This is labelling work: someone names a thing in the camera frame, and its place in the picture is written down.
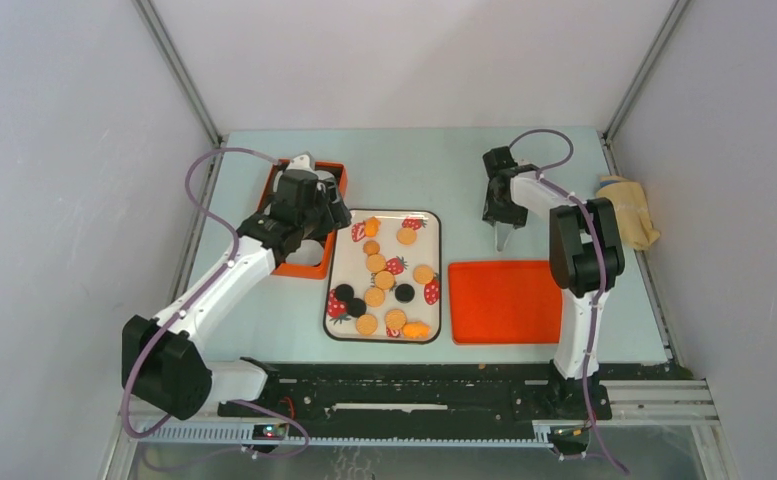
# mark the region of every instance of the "cookie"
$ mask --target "cookie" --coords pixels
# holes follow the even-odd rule
[[[370,314],[362,315],[356,320],[356,331],[362,335],[373,335],[378,326],[379,320]]]
[[[365,266],[372,273],[377,273],[377,272],[381,272],[382,270],[385,270],[385,265],[386,265],[385,257],[383,257],[378,253],[368,256],[367,261],[365,262]]]
[[[379,253],[379,244],[375,240],[368,240],[364,242],[362,251],[368,255],[376,255]]]
[[[389,290],[394,286],[394,274],[383,270],[373,277],[373,284],[382,290]]]
[[[406,314],[400,309],[394,309],[385,314],[385,326],[391,330],[399,330],[406,324]]]
[[[354,298],[347,302],[347,313],[354,317],[361,317],[367,312],[367,305],[361,298]]]
[[[400,303],[409,303],[414,300],[414,287],[408,283],[398,285],[397,288],[394,289],[394,296],[397,297],[397,301]]]
[[[370,217],[367,220],[364,221],[364,236],[366,237],[375,237],[377,233],[379,233],[379,225],[381,225],[382,222],[379,221],[376,217]]]
[[[419,265],[415,267],[414,273],[412,273],[412,277],[414,277],[415,282],[426,285],[427,283],[431,282],[433,278],[435,278],[435,270],[432,270],[432,267],[428,265]]]
[[[397,241],[403,245],[411,245],[417,240],[417,232],[412,228],[403,227],[397,232]]]
[[[364,292],[364,303],[371,307],[378,307],[385,302],[385,292],[381,288],[371,287]]]
[[[403,325],[403,336],[406,338],[426,338],[429,335],[429,325],[423,322],[408,322]]]
[[[335,298],[346,303],[352,300],[356,296],[356,292],[353,291],[353,287],[342,283],[335,287]]]

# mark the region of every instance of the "black cookie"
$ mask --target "black cookie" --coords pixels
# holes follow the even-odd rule
[[[394,296],[397,297],[397,301],[400,303],[409,303],[414,300],[414,287],[408,283],[398,285],[394,289]]]
[[[361,298],[354,298],[347,302],[347,313],[358,318],[367,313],[367,304]]]
[[[353,291],[353,287],[347,285],[346,283],[342,283],[341,285],[335,287],[335,298],[337,298],[339,302],[347,303],[355,298],[355,296],[356,292]]]

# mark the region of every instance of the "cloth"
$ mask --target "cloth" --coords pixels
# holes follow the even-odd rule
[[[647,197],[638,182],[614,175],[600,177],[598,197],[605,197],[615,206],[615,218],[624,245],[635,250],[647,250],[659,239],[659,231],[653,228]]]

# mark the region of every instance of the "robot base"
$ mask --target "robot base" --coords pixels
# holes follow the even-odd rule
[[[612,406],[609,402],[609,394],[606,387],[600,385],[597,373],[588,377],[588,394],[597,419],[611,419]],[[547,386],[537,401],[544,406],[550,418],[569,420],[588,418],[582,394],[582,379],[564,378],[552,361],[550,361]]]

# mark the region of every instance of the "orange cookie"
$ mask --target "orange cookie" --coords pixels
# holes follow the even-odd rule
[[[411,245],[417,240],[417,232],[409,227],[403,227],[397,232],[397,241],[403,245]]]
[[[388,290],[394,286],[394,274],[388,270],[383,270],[373,277],[373,284],[382,290]]]
[[[376,255],[377,253],[379,253],[379,244],[373,240],[368,240],[364,242],[362,251],[368,255]]]
[[[373,315],[365,314],[356,320],[356,331],[362,335],[372,335],[379,326],[379,320]]]
[[[402,310],[394,309],[385,314],[385,326],[391,330],[399,330],[406,324],[406,314]]]
[[[364,292],[364,303],[371,307],[378,307],[385,302],[385,292],[381,288],[371,287]]]
[[[403,325],[403,336],[406,338],[426,338],[429,335],[429,325],[423,322],[408,322]]]
[[[412,277],[414,277],[415,282],[421,285],[426,285],[431,282],[433,278],[435,278],[435,271],[432,270],[432,267],[428,265],[420,265],[415,267],[415,271],[412,273]]]
[[[366,237],[375,237],[379,233],[379,225],[382,222],[376,217],[370,217],[364,221],[364,235]]]
[[[367,269],[370,270],[373,273],[381,272],[382,270],[385,270],[385,257],[383,257],[380,254],[374,254],[367,257],[367,262],[365,262],[365,266],[367,266]]]

